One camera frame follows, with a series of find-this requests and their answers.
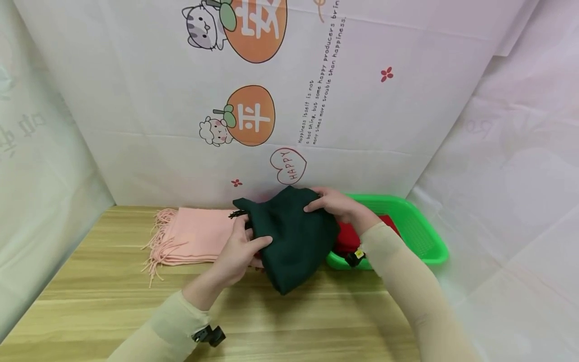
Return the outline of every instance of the wooden table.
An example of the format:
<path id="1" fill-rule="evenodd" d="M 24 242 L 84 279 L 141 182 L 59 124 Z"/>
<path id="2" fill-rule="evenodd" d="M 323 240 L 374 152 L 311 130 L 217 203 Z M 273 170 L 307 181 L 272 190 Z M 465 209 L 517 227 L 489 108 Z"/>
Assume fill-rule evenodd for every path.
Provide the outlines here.
<path id="1" fill-rule="evenodd" d="M 104 361 L 165 298 L 206 270 L 165 266 L 165 281 L 148 288 L 141 247 L 157 210 L 106 211 L 0 346 L 0 361 Z M 211 314 L 227 339 L 217 348 L 200 345 L 188 361 L 419 361 L 407 321 L 373 272 L 324 266 L 282 297 L 250 270 Z"/>

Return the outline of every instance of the green plastic basket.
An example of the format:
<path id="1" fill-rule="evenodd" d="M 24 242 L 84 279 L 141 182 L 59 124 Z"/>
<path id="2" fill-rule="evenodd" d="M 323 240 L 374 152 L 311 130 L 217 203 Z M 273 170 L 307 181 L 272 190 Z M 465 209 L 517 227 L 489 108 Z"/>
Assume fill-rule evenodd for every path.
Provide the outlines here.
<path id="1" fill-rule="evenodd" d="M 348 195 L 366 206 L 377 215 L 388 215 L 394 221 L 400 236 L 425 264 L 438 265 L 448 259 L 448 249 L 428 220 L 412 203 L 389 195 Z M 326 257 L 331 268 L 350 270 L 344 258 L 331 252 Z M 368 259 L 364 258 L 355 269 L 371 270 Z"/>

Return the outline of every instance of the red bag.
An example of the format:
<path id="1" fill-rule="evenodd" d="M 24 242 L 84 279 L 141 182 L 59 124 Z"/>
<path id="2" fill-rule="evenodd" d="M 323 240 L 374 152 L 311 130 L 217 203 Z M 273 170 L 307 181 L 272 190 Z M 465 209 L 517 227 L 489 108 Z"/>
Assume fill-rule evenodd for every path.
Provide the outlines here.
<path id="1" fill-rule="evenodd" d="M 382 220 L 386 225 L 391 227 L 398 236 L 400 233 L 394 225 L 394 221 L 388 216 L 383 215 L 379 216 L 380 220 Z M 340 234 L 338 234 L 338 240 L 336 241 L 336 245 L 334 246 L 334 252 L 341 257 L 345 257 L 348 253 L 353 253 L 360 247 L 360 238 L 356 235 L 356 231 L 350 224 L 344 224 L 342 222 L 340 224 Z"/>

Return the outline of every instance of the black clip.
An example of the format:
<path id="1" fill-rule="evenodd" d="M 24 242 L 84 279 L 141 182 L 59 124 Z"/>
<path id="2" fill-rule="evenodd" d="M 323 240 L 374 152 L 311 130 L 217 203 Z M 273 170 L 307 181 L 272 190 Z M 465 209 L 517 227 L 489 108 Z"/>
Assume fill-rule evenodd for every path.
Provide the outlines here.
<path id="1" fill-rule="evenodd" d="M 366 254 L 362 250 L 358 249 L 354 253 L 348 253 L 344 259 L 351 268 L 355 268 L 365 257 Z"/>
<path id="2" fill-rule="evenodd" d="M 192 335 L 191 338 L 196 343 L 207 342 L 211 347 L 217 347 L 225 339 L 225 333 L 223 333 L 220 326 L 217 326 L 214 330 L 211 329 L 211 326 L 206 326 Z"/>

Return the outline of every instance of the printed backdrop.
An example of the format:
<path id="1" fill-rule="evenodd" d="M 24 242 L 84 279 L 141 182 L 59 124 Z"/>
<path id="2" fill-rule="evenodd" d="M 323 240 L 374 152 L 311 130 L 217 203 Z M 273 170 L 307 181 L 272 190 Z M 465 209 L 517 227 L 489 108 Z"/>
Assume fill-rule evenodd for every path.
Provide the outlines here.
<path id="1" fill-rule="evenodd" d="M 171 206 L 406 196 L 523 3 L 17 2 L 115 201 Z"/>

